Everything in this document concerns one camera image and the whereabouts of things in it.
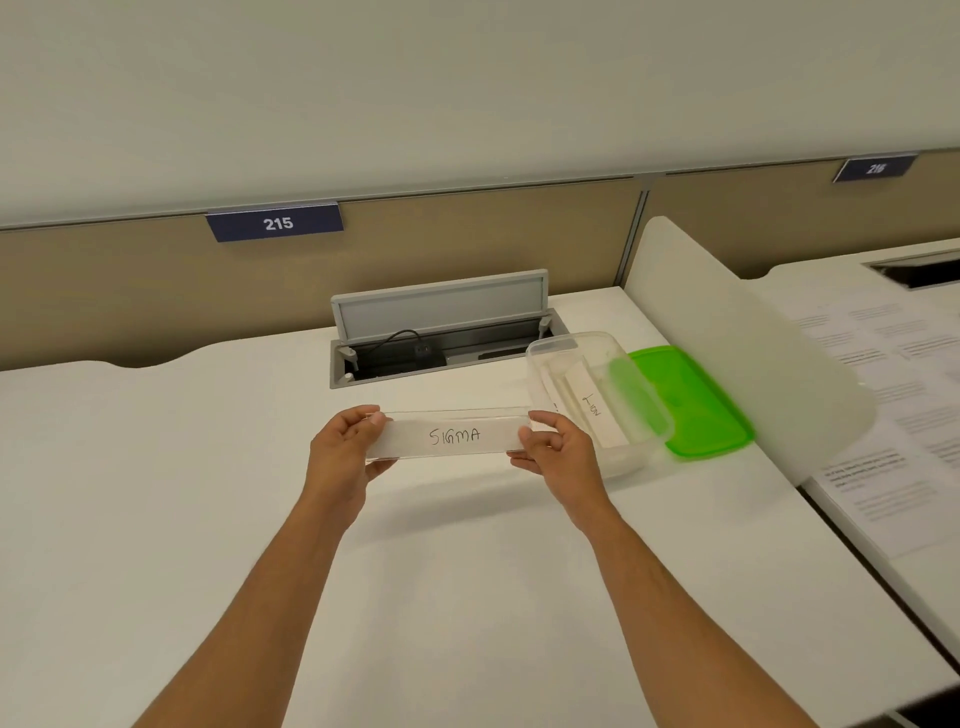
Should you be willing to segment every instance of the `green lid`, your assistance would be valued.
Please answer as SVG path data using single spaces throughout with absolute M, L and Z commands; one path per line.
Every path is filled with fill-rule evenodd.
M 676 427 L 666 446 L 683 458 L 706 458 L 754 441 L 750 421 L 683 350 L 654 347 L 630 358 L 657 390 Z

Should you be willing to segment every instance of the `beige partition panel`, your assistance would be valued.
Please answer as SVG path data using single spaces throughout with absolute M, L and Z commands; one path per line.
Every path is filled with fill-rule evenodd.
M 901 178 L 833 184 L 842 162 L 660 177 L 637 236 L 666 215 L 744 278 L 795 260 L 960 236 L 960 151 L 923 153 Z
M 218 243 L 202 215 L 0 232 L 0 368 L 152 364 L 333 324 L 330 296 L 547 268 L 613 284 L 641 181 L 344 203 L 345 231 Z

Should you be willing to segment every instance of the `desk surface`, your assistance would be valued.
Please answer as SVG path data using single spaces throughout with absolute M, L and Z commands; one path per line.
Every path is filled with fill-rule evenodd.
M 882 291 L 895 286 L 866 268 L 864 262 L 957 249 L 960 249 L 960 239 L 839 255 L 780 265 L 764 278 L 747 282 L 773 305 L 784 308 L 797 302 L 830 303 L 854 291 Z M 960 284 L 912 291 L 910 295 L 934 303 L 953 315 L 960 313 Z M 888 560 L 842 511 L 832 505 L 826 491 L 812 481 L 804 487 L 824 505 L 838 527 L 944 647 L 960 660 L 960 539 Z
M 570 330 L 663 343 L 618 288 Z M 328 388 L 333 329 L 142 370 L 0 374 L 0 723 L 126 726 L 203 639 L 297 497 L 314 432 L 527 401 L 522 358 Z M 610 483 L 704 608 L 823 726 L 956 675 L 756 446 Z M 397 464 L 330 574 L 288 726 L 653 726 L 586 541 L 501 455 Z

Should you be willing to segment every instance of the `forearm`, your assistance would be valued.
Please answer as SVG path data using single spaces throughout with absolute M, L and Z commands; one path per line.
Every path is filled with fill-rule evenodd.
M 342 531 L 302 499 L 135 728 L 279 726 Z
M 812 728 L 612 509 L 585 529 L 660 728 Z

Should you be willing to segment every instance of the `clear plastic tray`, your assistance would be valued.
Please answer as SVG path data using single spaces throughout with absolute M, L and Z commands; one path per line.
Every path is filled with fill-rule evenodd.
M 537 409 L 560 412 L 590 435 L 604 476 L 642 468 L 673 436 L 657 391 L 604 331 L 534 342 L 527 375 Z

